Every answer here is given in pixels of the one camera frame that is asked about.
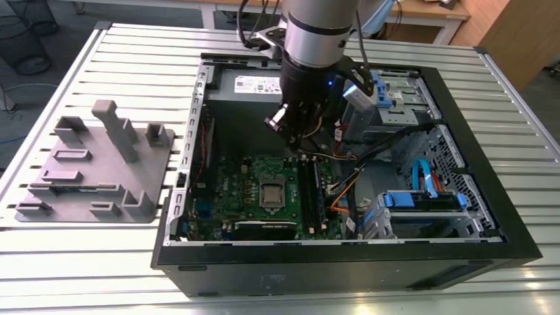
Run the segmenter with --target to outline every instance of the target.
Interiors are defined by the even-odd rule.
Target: power supply label
[[[278,77],[236,77],[236,93],[281,94]]]

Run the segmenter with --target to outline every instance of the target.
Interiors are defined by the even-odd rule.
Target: aluminum table
[[[0,312],[68,314],[557,314],[560,150],[493,61],[466,47],[368,41],[370,62],[436,67],[544,258],[444,291],[188,299],[149,268],[150,224],[20,223],[14,204],[40,171],[60,116],[100,125],[90,106],[118,105],[134,126],[185,131],[200,53],[250,54],[234,32],[98,24],[0,179]],[[360,59],[357,43],[346,54]],[[168,167],[177,165],[174,139]],[[165,196],[174,177],[168,173]]]

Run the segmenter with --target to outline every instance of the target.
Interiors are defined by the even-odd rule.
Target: blue latch
[[[414,206],[412,194],[409,192],[389,192],[382,195],[385,207],[412,208]]]
[[[458,205],[461,206],[461,209],[466,209],[469,202],[464,194],[457,194],[457,201]]]
[[[389,108],[393,105],[393,101],[386,96],[386,84],[378,77],[377,72],[372,71],[370,76],[373,77],[373,85],[377,89],[377,107]]]

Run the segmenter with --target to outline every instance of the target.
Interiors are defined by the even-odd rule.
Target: floor
[[[0,83],[5,87],[24,83],[58,84],[98,20],[130,24],[202,27],[202,19],[197,10],[88,3],[85,14],[76,15],[72,5],[66,1],[49,1],[49,6],[60,25],[60,31],[54,35],[42,37],[41,41],[52,58],[53,66],[42,74],[24,77],[16,75],[0,61]],[[10,8],[0,0],[0,16],[10,14],[13,14]],[[244,20],[248,25],[253,25],[254,16],[248,16]],[[216,14],[216,27],[234,29],[234,25],[228,22],[228,17],[222,14]],[[522,92],[522,97],[556,140],[560,140],[560,123],[557,123],[560,107],[553,105],[560,101],[558,87],[560,79],[549,78],[542,72]],[[29,132],[53,91],[52,87],[33,86],[9,92],[9,97],[18,104],[18,111],[13,115],[0,111],[0,169],[6,167],[21,145],[21,140],[2,142],[24,136]]]

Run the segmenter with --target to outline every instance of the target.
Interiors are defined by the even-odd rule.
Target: yellow wire
[[[318,129],[321,129],[321,125],[322,125],[322,117],[318,117],[317,128],[314,128],[314,130],[310,133],[308,133],[306,135],[304,135],[301,137],[301,139],[309,138],[312,135],[314,135],[314,133],[317,133]]]
[[[340,193],[340,195],[337,196],[334,202],[330,205],[330,210],[333,210],[336,203],[342,199],[344,194],[346,193],[348,189],[350,189],[352,185],[354,184],[357,178],[360,177],[360,175],[356,176],[356,178],[352,180],[352,182],[349,182],[346,188],[344,188],[342,192]]]

